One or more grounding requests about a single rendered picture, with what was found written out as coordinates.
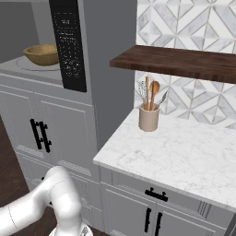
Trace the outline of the grey cupboard door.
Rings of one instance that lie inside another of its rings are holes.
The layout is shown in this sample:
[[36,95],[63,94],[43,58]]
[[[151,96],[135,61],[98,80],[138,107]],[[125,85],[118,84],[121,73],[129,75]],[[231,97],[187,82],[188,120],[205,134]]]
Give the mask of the grey cupboard door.
[[[110,236],[152,236],[156,204],[106,183],[101,185],[105,232]],[[148,232],[144,232],[147,208],[151,208]]]
[[51,164],[44,143],[38,148],[30,120],[41,120],[34,93],[19,88],[0,86],[0,109],[13,148],[22,154]]
[[162,213],[159,236],[224,236],[226,229],[192,217],[171,207],[157,204]]
[[38,93],[35,99],[40,121],[47,125],[45,133],[52,142],[52,164],[97,182],[99,169],[92,161],[98,153],[93,107]]

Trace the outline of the grey microwave black control panel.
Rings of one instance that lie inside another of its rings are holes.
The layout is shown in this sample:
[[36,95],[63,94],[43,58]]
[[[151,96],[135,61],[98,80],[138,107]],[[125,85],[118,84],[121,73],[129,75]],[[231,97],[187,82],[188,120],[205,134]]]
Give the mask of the grey microwave black control panel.
[[[24,50],[55,45],[58,62],[37,65]],[[83,0],[0,0],[0,74],[89,92]]]

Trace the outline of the wooden bowl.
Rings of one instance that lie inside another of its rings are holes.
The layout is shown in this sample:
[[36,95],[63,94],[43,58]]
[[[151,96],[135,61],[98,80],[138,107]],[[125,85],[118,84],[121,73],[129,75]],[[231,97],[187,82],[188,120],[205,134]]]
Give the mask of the wooden bowl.
[[55,44],[38,44],[23,50],[25,56],[35,65],[47,66],[59,63]]

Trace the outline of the grey tall cabinet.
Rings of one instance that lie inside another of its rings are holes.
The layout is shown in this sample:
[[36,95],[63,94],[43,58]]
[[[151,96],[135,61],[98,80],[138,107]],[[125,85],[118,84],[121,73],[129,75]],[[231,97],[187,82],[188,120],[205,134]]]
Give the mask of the grey tall cabinet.
[[[23,89],[35,94],[70,100],[93,107],[98,152],[134,108],[135,74],[131,70],[110,66],[110,61],[136,43],[137,0],[83,0],[86,28],[89,92],[83,93],[23,77],[0,74],[0,86]],[[0,118],[6,123],[0,109]],[[24,172],[25,165],[18,159],[23,176],[30,189],[33,182]],[[102,198],[101,209],[81,202],[84,221],[97,230],[104,229]]]

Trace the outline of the beige utensil pot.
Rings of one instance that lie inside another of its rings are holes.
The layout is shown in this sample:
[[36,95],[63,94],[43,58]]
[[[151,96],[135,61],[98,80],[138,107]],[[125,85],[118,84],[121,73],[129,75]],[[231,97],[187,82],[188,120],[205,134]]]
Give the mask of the beige utensil pot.
[[153,132],[158,128],[159,123],[159,107],[157,104],[153,105],[152,111],[146,111],[144,105],[139,107],[139,122],[138,126],[145,132]]

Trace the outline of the metal whisk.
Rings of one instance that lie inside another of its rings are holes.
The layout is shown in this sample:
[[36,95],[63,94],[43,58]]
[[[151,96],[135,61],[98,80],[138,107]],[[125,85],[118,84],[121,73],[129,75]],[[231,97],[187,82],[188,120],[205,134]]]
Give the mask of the metal whisk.
[[146,103],[146,83],[144,81],[138,82],[138,92],[143,103],[145,104]]

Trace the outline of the wooden spatula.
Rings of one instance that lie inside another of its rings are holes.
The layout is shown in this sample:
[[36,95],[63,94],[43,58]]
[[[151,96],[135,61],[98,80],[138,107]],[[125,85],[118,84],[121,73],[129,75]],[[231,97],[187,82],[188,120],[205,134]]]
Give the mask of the wooden spatula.
[[148,111],[148,93],[149,93],[148,76],[146,76],[146,103],[145,103],[145,110],[146,111]]

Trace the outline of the wooden spoon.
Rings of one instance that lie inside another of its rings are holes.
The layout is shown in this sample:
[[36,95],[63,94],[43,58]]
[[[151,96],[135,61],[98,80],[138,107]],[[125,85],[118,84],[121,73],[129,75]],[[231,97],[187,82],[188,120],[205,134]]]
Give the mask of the wooden spoon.
[[151,111],[153,110],[155,95],[159,92],[159,88],[160,88],[160,85],[159,85],[158,81],[152,81],[150,86],[149,86],[149,89],[151,91],[151,103],[150,103],[150,108],[149,109]]

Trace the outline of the metal utensil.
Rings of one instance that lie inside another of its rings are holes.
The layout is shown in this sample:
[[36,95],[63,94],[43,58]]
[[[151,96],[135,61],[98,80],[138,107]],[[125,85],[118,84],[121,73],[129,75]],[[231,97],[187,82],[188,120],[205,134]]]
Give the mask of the metal utensil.
[[157,105],[157,108],[161,105],[162,102],[165,101],[165,99],[166,99],[166,97],[167,97],[167,94],[168,94],[168,91],[166,91],[166,92],[164,93],[164,95],[162,96],[162,99],[161,99],[161,101],[159,102],[159,104]]

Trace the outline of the dark wooden shelf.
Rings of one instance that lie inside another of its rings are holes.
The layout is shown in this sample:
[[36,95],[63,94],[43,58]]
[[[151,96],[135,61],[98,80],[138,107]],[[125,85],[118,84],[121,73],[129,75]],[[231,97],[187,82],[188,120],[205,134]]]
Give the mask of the dark wooden shelf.
[[236,54],[136,45],[111,67],[236,84]]

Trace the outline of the grey drawer front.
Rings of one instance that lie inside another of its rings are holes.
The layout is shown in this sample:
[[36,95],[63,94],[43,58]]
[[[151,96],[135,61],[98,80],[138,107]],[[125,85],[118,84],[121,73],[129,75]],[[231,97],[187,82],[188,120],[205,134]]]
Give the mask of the grey drawer front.
[[[25,156],[19,152],[17,152],[16,155],[25,165],[24,172],[28,175],[28,178],[35,183],[41,182],[41,178],[44,177],[46,172],[51,168],[50,165],[38,162],[37,160],[31,159],[29,156]],[[101,209],[100,185],[91,180],[75,175],[74,173],[70,173],[70,176],[78,190],[81,202],[88,206]]]
[[[182,207],[185,212],[203,219],[206,222],[216,224],[222,228],[227,228],[231,223],[236,223],[236,213],[234,212],[219,206],[214,206],[213,204],[209,204],[206,201],[192,198],[191,196],[179,194],[153,183],[147,183],[117,171],[112,173],[112,183],[116,187],[124,188],[150,199],[167,203],[174,207]],[[149,195],[145,195],[145,190],[149,190],[150,187],[154,188],[155,193],[162,194],[162,192],[165,192],[166,196],[169,198],[168,202],[164,202]]]

